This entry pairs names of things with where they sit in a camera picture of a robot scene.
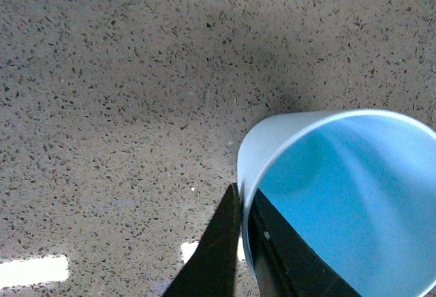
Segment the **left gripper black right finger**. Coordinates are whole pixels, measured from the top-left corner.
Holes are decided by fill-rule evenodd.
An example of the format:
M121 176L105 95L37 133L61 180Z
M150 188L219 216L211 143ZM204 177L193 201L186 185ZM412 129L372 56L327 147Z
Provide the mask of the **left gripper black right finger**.
M248 218L248 243L261 296L359 296L256 191Z

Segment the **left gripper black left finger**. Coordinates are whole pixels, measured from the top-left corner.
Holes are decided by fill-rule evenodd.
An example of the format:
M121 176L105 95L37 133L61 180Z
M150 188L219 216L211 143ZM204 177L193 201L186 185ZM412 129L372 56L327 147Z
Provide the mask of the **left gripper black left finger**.
M199 244L164 296L233 296L241 206L232 183L220 201Z

